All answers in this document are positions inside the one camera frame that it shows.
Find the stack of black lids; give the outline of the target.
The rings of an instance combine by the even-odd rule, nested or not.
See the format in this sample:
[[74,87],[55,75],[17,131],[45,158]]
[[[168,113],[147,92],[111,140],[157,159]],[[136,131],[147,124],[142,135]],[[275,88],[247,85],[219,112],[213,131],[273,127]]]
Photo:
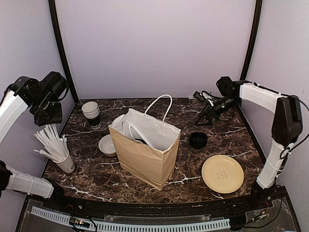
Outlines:
[[193,132],[190,134],[189,143],[190,146],[195,149],[202,149],[207,145],[208,137],[203,132]]

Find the stack of paper cups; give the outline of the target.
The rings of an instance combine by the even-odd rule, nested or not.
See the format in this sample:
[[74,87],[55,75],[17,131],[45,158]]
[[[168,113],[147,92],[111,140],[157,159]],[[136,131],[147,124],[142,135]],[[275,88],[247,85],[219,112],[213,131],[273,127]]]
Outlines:
[[99,107],[94,101],[89,101],[82,106],[83,115],[86,117],[92,129],[97,130],[101,127]]

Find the brown paper bag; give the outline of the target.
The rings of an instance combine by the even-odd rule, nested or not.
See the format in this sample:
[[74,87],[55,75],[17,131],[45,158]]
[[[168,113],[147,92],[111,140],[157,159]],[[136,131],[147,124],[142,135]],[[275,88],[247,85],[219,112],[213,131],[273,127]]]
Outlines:
[[121,167],[161,190],[174,171],[181,129],[132,108],[108,127]]

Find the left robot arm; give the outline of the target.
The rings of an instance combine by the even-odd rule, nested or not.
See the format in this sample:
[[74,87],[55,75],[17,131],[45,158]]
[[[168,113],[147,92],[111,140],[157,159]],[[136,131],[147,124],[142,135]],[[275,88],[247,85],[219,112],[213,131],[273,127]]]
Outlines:
[[[43,80],[21,76],[5,90],[0,103],[0,139],[4,140],[18,118],[29,110],[34,123],[43,126],[35,137],[43,144],[39,154],[46,156],[62,170],[70,173],[74,164],[69,155],[67,138],[59,136],[56,125],[62,122],[61,101],[69,90],[67,80],[58,72],[50,72]],[[57,183],[17,171],[0,163],[0,189],[13,190],[28,195],[49,199],[49,203],[58,211],[68,207],[64,190]]]

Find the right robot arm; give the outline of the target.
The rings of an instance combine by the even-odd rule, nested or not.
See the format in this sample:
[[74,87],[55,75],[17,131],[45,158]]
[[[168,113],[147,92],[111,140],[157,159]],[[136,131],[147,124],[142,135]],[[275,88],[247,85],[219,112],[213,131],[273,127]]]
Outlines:
[[304,103],[296,95],[276,92],[246,80],[233,81],[228,76],[221,77],[216,86],[222,97],[203,108],[195,121],[196,126],[213,125],[213,120],[243,101],[252,102],[273,114],[272,146],[256,180],[261,189],[270,188],[283,171],[290,153],[301,144],[298,138],[303,131],[301,106]]

